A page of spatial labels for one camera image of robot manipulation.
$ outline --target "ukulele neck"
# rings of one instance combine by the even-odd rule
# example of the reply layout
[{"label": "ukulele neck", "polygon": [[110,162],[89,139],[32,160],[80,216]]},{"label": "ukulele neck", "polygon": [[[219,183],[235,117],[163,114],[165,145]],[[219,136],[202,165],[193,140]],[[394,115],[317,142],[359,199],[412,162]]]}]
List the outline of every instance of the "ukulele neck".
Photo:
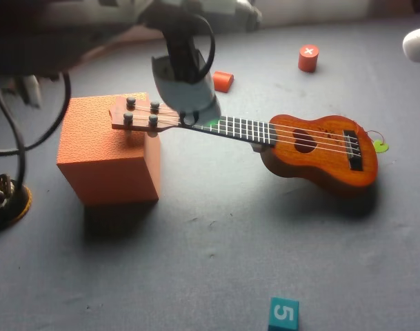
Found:
[{"label": "ukulele neck", "polygon": [[277,142],[276,130],[268,122],[222,116],[219,122],[212,125],[187,126],[186,128],[263,146],[275,146]]}]

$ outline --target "number 5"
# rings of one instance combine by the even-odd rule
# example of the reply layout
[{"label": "number 5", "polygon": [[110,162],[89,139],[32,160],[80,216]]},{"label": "number 5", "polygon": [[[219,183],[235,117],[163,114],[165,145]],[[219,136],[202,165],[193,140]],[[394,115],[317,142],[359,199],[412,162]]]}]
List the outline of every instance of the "number 5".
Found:
[{"label": "number 5", "polygon": [[274,316],[276,319],[282,321],[288,317],[288,313],[290,314],[290,321],[294,319],[294,310],[291,307],[283,306],[283,314],[279,314],[280,305],[276,305],[274,307]]}]

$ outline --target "teal cube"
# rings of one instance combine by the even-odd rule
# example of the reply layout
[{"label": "teal cube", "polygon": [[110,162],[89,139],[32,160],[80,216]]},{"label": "teal cube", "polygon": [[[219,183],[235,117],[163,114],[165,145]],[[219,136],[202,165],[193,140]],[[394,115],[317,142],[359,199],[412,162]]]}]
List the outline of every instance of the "teal cube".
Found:
[{"label": "teal cube", "polygon": [[268,331],[297,331],[299,329],[299,302],[271,298]]}]

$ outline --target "toy guitar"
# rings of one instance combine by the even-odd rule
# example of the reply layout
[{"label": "toy guitar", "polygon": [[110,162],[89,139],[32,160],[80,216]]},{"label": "toy guitar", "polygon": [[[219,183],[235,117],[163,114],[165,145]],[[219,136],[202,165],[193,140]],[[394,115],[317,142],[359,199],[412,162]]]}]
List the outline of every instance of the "toy guitar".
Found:
[{"label": "toy guitar", "polygon": [[131,97],[117,97],[110,116],[112,128],[118,130],[187,128],[251,143],[277,176],[308,179],[340,196],[360,194],[377,178],[372,141],[362,127],[341,116],[304,121],[277,115],[269,123],[222,116],[206,126],[187,126],[167,106]]}]

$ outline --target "black bridge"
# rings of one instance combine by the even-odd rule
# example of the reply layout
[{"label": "black bridge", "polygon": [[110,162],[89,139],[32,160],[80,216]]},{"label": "black bridge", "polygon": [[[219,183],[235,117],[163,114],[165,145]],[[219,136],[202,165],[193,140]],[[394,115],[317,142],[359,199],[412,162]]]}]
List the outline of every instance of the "black bridge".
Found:
[{"label": "black bridge", "polygon": [[349,168],[363,171],[363,157],[361,156],[360,142],[355,131],[343,130],[346,152],[348,153]]}]

